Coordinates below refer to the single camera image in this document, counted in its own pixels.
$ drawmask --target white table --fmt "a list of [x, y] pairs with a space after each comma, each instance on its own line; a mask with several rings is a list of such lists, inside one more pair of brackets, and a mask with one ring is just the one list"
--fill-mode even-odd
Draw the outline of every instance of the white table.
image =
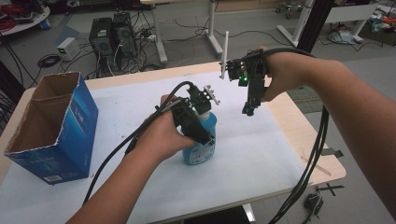
[[30, 23], [25, 23], [25, 24], [17, 24], [14, 26], [14, 28], [1, 32], [2, 35], [12, 35], [17, 32], [29, 29], [31, 27], [34, 27], [35, 25], [39, 24], [43, 20], [45, 20], [48, 16], [50, 15], [50, 8], [49, 7], [43, 7], [43, 12], [42, 13], [35, 13], [33, 16], [33, 22]]
[[[289, 96], [281, 94], [257, 109], [255, 116], [247, 117], [241, 114], [247, 88], [221, 80], [219, 72], [213, 71], [219, 71], [218, 63], [87, 81], [100, 110], [91, 174], [109, 151], [153, 111], [159, 96], [180, 80], [190, 80], [199, 88], [212, 84], [222, 101], [212, 110], [219, 120], [214, 157], [201, 165], [187, 166], [177, 153], [162, 163], [142, 192], [130, 223], [179, 220], [253, 202], [290, 191], [301, 175], [316, 132]], [[0, 138], [0, 150], [7, 147], [31, 94], [28, 90], [17, 105]], [[187, 95], [183, 90], [177, 94]], [[96, 187], [121, 157], [119, 153], [110, 161]], [[312, 182], [316, 185], [345, 175], [334, 156], [321, 157]], [[0, 220], [63, 223], [79, 209], [91, 181], [87, 178], [49, 186], [13, 163], [0, 187]]]

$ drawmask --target white antenna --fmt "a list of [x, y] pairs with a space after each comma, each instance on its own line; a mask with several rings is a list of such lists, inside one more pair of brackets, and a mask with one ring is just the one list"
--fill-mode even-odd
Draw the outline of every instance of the white antenna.
[[224, 40], [224, 47], [223, 47], [223, 55], [221, 56], [221, 79], [224, 79], [225, 74], [225, 65], [227, 63], [227, 49], [228, 49], [228, 31], [225, 32], [225, 40]]

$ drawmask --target spray bottle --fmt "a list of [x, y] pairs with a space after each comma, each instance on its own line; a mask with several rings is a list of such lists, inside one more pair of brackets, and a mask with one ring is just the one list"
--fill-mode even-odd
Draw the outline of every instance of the spray bottle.
[[188, 165], [196, 165], [208, 161], [212, 158], [215, 153], [216, 145], [216, 116], [207, 111], [202, 115], [197, 114], [198, 120], [200, 120], [204, 129], [213, 135], [213, 138], [208, 141], [204, 146], [201, 143], [195, 142], [192, 147], [187, 147], [183, 149], [184, 162]]

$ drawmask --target bottle cap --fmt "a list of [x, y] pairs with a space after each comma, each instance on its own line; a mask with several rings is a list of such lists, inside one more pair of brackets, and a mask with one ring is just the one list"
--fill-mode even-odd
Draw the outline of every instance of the bottle cap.
[[202, 115], [199, 115], [197, 113], [197, 118], [198, 118], [198, 120], [207, 120], [207, 119], [209, 119], [209, 115], [210, 115], [210, 111], [207, 111]]

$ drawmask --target blue cardboard box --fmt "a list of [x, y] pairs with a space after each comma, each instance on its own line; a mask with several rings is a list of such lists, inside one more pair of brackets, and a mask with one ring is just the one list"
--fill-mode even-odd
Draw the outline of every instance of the blue cardboard box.
[[79, 73], [44, 76], [5, 155], [51, 185], [85, 178], [97, 118]]

